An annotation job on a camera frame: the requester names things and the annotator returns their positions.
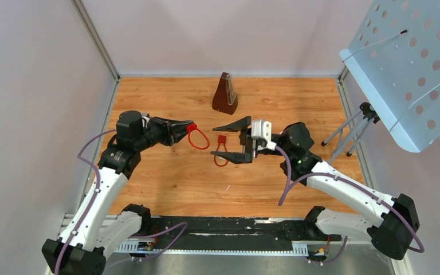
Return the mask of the red cable lock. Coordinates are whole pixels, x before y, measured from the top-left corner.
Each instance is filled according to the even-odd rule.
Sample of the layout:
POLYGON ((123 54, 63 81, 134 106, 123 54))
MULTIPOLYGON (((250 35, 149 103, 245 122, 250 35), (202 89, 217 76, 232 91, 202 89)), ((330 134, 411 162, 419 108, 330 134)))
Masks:
POLYGON ((194 149, 207 150, 210 147, 209 138, 195 123, 190 123, 186 130, 188 142, 194 149))
MULTIPOLYGON (((217 149, 216 149, 216 151, 218 151, 221 147, 223 147, 223 149, 225 150, 225 152, 227 152, 227 148, 226 148, 226 139, 227 139, 227 136, 226 136, 226 135, 219 135, 219 136, 218 136, 218 144, 217 144, 217 149)), ((218 166, 218 167, 225 167, 225 166, 227 166, 227 164, 229 163, 229 161, 223 159, 223 158, 220 157, 220 156, 216 156, 216 155, 214 155, 214 163, 215 163, 215 165, 218 166), (224 160, 225 162, 224 162, 223 164, 220 164, 220 163, 218 162, 219 160, 224 160)))

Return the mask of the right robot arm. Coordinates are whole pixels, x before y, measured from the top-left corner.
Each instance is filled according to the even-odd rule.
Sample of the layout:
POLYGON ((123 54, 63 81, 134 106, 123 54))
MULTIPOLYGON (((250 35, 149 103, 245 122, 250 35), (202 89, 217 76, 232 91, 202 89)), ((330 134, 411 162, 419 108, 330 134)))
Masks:
POLYGON ((258 155, 280 155, 287 177, 278 205, 282 205, 294 186, 317 189, 345 203, 356 213, 341 213, 315 206, 305 217, 304 231, 311 239, 322 235, 340 235, 371 242, 382 254, 394 260, 404 259, 407 251, 425 252, 417 236, 420 222, 414 200, 405 194, 397 197, 374 190, 339 172, 310 151, 314 141, 302 122, 275 133, 271 122, 246 116, 233 123, 215 127, 217 132, 237 132, 242 152, 218 152, 234 164, 252 163, 258 155))

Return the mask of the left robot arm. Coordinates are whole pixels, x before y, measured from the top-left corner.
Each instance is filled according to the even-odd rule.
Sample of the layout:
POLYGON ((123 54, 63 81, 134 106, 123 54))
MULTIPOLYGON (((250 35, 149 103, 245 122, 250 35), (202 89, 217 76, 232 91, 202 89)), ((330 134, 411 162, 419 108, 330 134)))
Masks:
POLYGON ((47 239, 42 246, 53 274, 102 274, 107 259, 124 241, 157 237, 151 232, 151 212, 142 205, 128 205, 107 227, 103 222, 140 163, 141 153, 157 144, 171 147, 179 143, 194 125, 192 120, 125 111, 119 115, 114 135, 98 164, 77 155, 93 168, 95 178, 69 225, 57 239, 47 239))

